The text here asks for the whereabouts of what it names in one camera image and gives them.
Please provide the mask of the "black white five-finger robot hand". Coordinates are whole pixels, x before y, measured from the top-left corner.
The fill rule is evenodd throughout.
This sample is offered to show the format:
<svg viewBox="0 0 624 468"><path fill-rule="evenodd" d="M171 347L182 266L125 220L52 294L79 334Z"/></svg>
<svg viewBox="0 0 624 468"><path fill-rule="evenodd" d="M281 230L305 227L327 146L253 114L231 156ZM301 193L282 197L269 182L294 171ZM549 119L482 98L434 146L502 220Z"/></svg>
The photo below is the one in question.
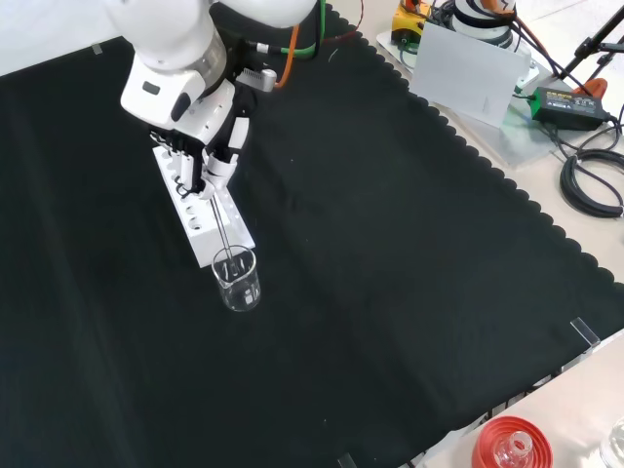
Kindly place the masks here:
<svg viewBox="0 0 624 468"><path fill-rule="evenodd" d="M209 200L236 171L250 118L235 103L230 81L207 96L204 91L204 78L195 70L158 73L135 57L121 104L171 153L180 194Z"/></svg>

